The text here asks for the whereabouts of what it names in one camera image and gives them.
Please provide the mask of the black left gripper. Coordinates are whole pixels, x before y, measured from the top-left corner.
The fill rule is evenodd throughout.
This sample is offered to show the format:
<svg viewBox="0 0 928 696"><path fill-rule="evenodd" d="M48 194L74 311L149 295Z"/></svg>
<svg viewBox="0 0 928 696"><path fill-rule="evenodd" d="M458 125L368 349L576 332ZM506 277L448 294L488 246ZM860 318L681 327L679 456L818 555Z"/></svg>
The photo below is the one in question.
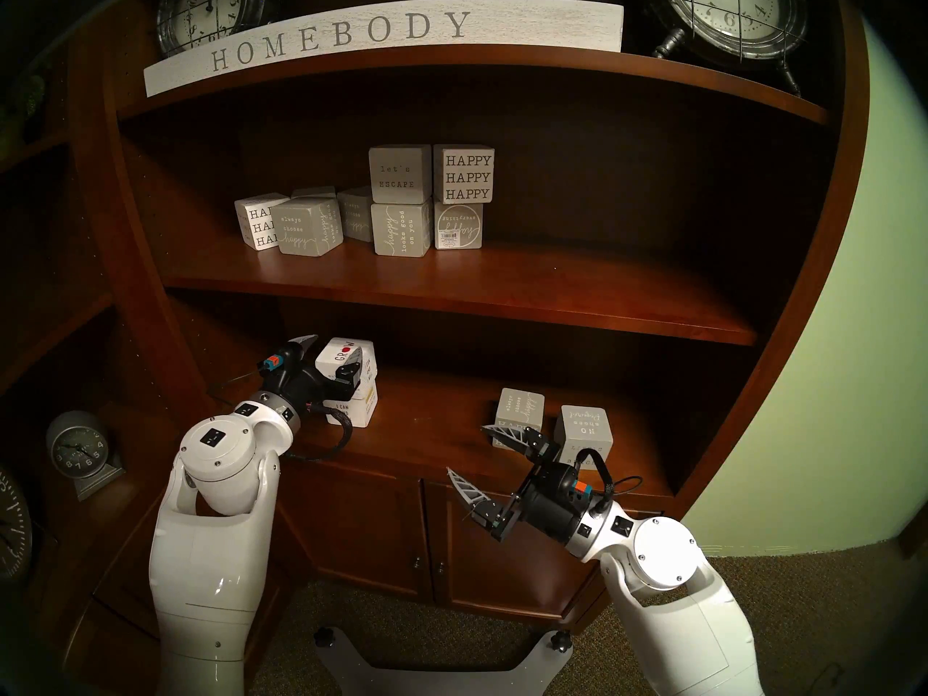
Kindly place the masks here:
<svg viewBox="0 0 928 696"><path fill-rule="evenodd" d="M338 365L334 377L327 377L308 361L307 353L317 340L317 334L290 339L260 361L262 389L298 411L326 400L353 399L362 381L363 360L355 359L355 352L351 352Z"/></svg>

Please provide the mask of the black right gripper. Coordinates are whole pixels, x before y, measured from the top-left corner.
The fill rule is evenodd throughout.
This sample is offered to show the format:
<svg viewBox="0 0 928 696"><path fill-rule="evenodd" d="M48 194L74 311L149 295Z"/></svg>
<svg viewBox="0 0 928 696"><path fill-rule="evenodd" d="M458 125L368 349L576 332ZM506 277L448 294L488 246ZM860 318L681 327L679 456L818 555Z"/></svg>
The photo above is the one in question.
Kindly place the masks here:
<svg viewBox="0 0 928 696"><path fill-rule="evenodd" d="M532 427L486 425L482 432L524 455L535 467L503 502L446 469L471 520L498 542L506 539L518 522L528 523L557 543L569 543L575 537L591 539L592 521L606 514L606 494L596 494L579 480L575 467L558 462L560 444Z"/></svg>

